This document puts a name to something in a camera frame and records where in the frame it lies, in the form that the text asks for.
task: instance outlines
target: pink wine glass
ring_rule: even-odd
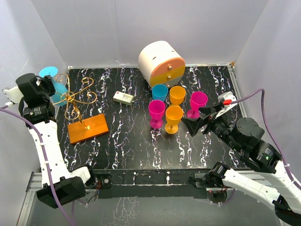
[[[192,109],[190,109],[187,112],[187,117],[192,119],[197,119],[200,116],[200,113],[198,111],[199,107],[205,107],[208,101],[208,97],[203,92],[194,92],[191,95],[190,99],[190,106]]]
[[[165,112],[165,104],[161,100],[153,100],[149,104],[149,112],[151,116],[150,126],[159,129],[163,125],[162,117]]]

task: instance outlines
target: plastic goblet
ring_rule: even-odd
[[[186,91],[182,86],[174,86],[169,91],[169,99],[173,105],[183,103]]]
[[[151,116],[150,126],[159,129],[163,125],[162,117],[165,112],[165,104],[161,100],[153,100],[149,104],[149,113]]]
[[[44,69],[42,69],[40,72],[39,72],[39,76],[44,78],[46,75],[50,75],[51,76],[51,79],[52,79],[52,83],[55,87],[55,94],[51,97],[52,98],[52,102],[53,103],[56,103],[56,102],[60,102],[61,100],[64,100],[64,98],[61,99],[61,96],[62,94],[68,92],[67,88],[57,82],[55,80],[55,76],[56,74],[58,73],[58,69],[56,67],[45,67]],[[57,104],[58,106],[63,106],[67,104],[67,101],[63,101],[63,102],[60,102],[59,104]]]
[[[190,109],[187,112],[187,117],[196,119],[200,116],[200,113],[198,111],[199,107],[205,107],[208,101],[208,97],[203,92],[194,92],[191,95],[190,99],[190,106],[192,109]]]
[[[170,106],[166,110],[167,124],[165,125],[165,131],[167,133],[175,134],[178,131],[178,124],[180,123],[183,114],[184,113],[182,108],[180,108],[180,106],[177,105]]]
[[[163,84],[158,84],[152,88],[151,92],[154,100],[165,101],[168,94],[168,88]]]

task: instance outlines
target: gray floor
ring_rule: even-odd
[[[86,208],[76,202],[77,226],[279,226],[273,211],[241,192],[221,207],[189,197],[114,198],[96,200]],[[71,216],[71,205],[64,209]],[[35,197],[27,226],[68,225],[60,210]]]

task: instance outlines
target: gold wire sculpture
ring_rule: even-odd
[[[60,81],[57,80],[61,75],[65,75],[67,77],[68,92],[65,92],[63,94],[60,94],[60,93],[56,92],[59,95],[61,95],[61,101],[56,102],[53,105],[56,105],[56,104],[59,104],[61,102],[66,101],[67,102],[67,106],[66,106],[66,110],[65,110],[65,113],[64,113],[65,118],[67,120],[72,120],[72,121],[78,118],[79,121],[80,121],[80,123],[84,124],[84,126],[85,126],[86,129],[90,129],[90,126],[86,125],[85,122],[83,121],[83,118],[82,118],[82,115],[80,113],[79,107],[77,106],[77,103],[87,104],[87,105],[92,104],[92,103],[94,103],[97,100],[97,94],[95,92],[91,92],[91,91],[87,92],[87,97],[88,97],[89,100],[93,97],[93,95],[95,96],[94,100],[90,101],[90,102],[79,101],[79,100],[76,100],[74,97],[75,97],[75,95],[82,93],[84,90],[86,90],[87,88],[89,88],[90,86],[92,86],[93,83],[94,83],[94,79],[89,78],[89,77],[84,77],[81,80],[81,82],[83,83],[83,85],[85,85],[85,84],[88,84],[88,85],[86,87],[84,87],[83,89],[81,89],[80,91],[78,91],[77,93],[74,93],[74,92],[70,91],[70,79],[69,79],[69,76],[67,74],[62,73],[62,74],[57,75],[56,78],[55,78],[55,81],[56,82],[61,82],[63,80],[63,78],[61,78]],[[68,114],[69,113],[68,112],[69,104],[73,105],[73,110],[72,110],[71,114]]]

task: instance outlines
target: red clip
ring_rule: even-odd
[[[223,104],[224,104],[224,105],[230,105],[231,102],[232,102],[232,100],[225,100]]]

